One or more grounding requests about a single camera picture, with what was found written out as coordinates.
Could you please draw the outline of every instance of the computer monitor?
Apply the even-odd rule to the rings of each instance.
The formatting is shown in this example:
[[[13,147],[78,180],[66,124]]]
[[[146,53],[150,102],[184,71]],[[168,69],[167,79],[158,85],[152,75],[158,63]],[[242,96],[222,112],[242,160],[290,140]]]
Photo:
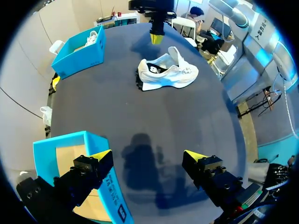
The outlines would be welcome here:
[[[213,28],[217,32],[221,33],[222,36],[224,36],[224,38],[227,38],[229,36],[231,29],[227,24],[224,23],[224,33],[222,33],[222,24],[223,23],[221,20],[214,18],[211,28]]]

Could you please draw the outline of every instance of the shoe insole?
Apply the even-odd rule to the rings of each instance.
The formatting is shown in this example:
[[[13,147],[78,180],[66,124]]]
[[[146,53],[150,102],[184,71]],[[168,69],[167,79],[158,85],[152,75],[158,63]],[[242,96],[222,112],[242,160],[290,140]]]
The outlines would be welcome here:
[[[160,73],[165,72],[167,70],[167,69],[161,68],[158,65],[152,64],[152,63],[146,63],[146,64],[147,64],[149,70],[152,73],[160,74]]]

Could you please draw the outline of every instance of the shoe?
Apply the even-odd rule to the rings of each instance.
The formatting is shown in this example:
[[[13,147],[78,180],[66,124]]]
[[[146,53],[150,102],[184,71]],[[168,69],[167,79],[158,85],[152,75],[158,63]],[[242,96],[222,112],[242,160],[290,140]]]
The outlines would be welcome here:
[[[141,60],[136,75],[139,89],[147,91],[163,86],[183,88],[196,79],[198,69],[186,62],[176,47],[169,47],[168,52],[153,61]]]
[[[94,30],[92,32],[90,32],[90,35],[87,38],[87,43],[85,44],[85,47],[89,46],[91,44],[94,44],[95,41],[97,40],[97,36],[98,36],[98,33],[95,32]]]

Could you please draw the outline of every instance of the blue plastic bin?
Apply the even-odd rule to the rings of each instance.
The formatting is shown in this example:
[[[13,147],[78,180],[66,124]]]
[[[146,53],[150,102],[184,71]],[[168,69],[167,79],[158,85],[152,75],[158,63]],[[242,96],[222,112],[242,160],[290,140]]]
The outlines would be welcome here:
[[[91,31],[98,33],[96,42],[85,46]],[[67,78],[81,70],[104,62],[106,36],[102,26],[94,27],[77,34],[64,44],[52,63],[52,68],[61,79]]]
[[[109,149],[107,139],[86,131],[34,142],[33,155],[37,175],[54,186],[53,178],[55,176],[59,177],[56,148],[83,144],[85,145],[87,156]],[[134,220],[118,184],[114,167],[112,167],[107,177],[103,180],[103,183],[98,189],[98,194],[99,200],[102,201],[113,224],[134,224]]]

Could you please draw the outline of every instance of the dark gray round table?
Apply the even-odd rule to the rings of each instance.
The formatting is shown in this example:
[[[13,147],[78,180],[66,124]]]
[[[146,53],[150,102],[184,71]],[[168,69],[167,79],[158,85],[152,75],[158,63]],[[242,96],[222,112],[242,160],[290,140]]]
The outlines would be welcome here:
[[[246,177],[246,151],[235,108],[207,62],[165,25],[152,45],[151,24],[106,29],[105,61],[57,85],[52,136],[89,131],[108,138],[122,193],[137,224],[207,224],[222,210],[197,191],[182,168],[185,149],[217,155],[228,171]],[[140,91],[139,62],[176,46],[197,66],[183,89]]]

